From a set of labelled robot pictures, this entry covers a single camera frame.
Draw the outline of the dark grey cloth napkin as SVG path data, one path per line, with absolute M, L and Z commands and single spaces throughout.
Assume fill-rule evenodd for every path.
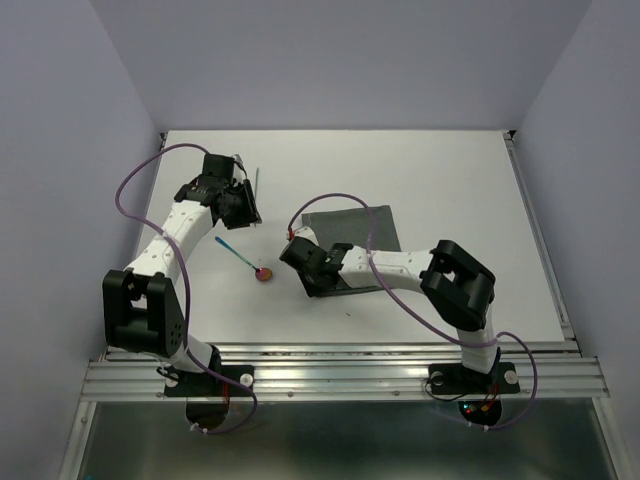
M 371 208 L 375 219 L 375 232 L 372 241 L 373 250 L 401 250 L 391 207 L 389 205 Z M 328 251 L 334 243 L 351 243 L 364 248 L 369 234 L 370 219 L 363 208 L 346 210 L 304 213 L 297 222 L 296 229 L 310 227 L 316 234 L 318 246 Z M 349 288 L 345 283 L 344 290 L 330 290 L 321 297 L 355 295 L 381 291 L 375 284 L 373 287 Z

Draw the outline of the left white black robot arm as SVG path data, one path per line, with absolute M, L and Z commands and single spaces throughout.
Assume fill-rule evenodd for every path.
M 106 341 L 166 362 L 175 379 L 188 374 L 199 393 L 213 393 L 223 378 L 219 351 L 190 334 L 191 300 L 178 298 L 176 284 L 191 290 L 187 260 L 217 224 L 234 230 L 260 223 L 240 156 L 206 152 L 200 174 L 175 194 L 164 223 L 139 221 L 153 230 L 153 238 L 131 263 L 109 271 L 102 282 Z

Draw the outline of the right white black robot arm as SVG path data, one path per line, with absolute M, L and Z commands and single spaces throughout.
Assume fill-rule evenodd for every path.
M 371 250 L 336 243 L 329 250 L 295 235 L 279 260 L 299 276 L 310 297 L 397 290 L 423 294 L 440 318 L 456 330 L 461 347 L 460 378 L 472 390 L 495 381 L 500 358 L 491 323 L 495 275 L 461 246 L 441 240 L 430 251 Z

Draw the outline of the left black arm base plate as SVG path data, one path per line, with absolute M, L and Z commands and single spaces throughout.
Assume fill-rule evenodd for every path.
M 249 375 L 253 378 L 254 367 L 251 365 L 222 365 L 221 374 L 237 383 L 241 383 L 243 375 Z M 228 397 L 250 397 L 250 394 L 243 388 L 237 386 L 229 386 L 228 383 L 222 382 L 207 373 L 191 373 L 176 370 L 174 367 L 168 367 L 166 373 L 162 374 L 165 378 L 164 396 L 169 398 L 222 398 L 223 395 Z

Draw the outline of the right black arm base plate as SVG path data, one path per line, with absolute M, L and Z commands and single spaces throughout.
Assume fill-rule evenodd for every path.
M 461 363 L 432 364 L 426 383 L 436 396 L 517 394 L 521 391 L 511 362 L 499 362 L 488 374 L 470 370 Z

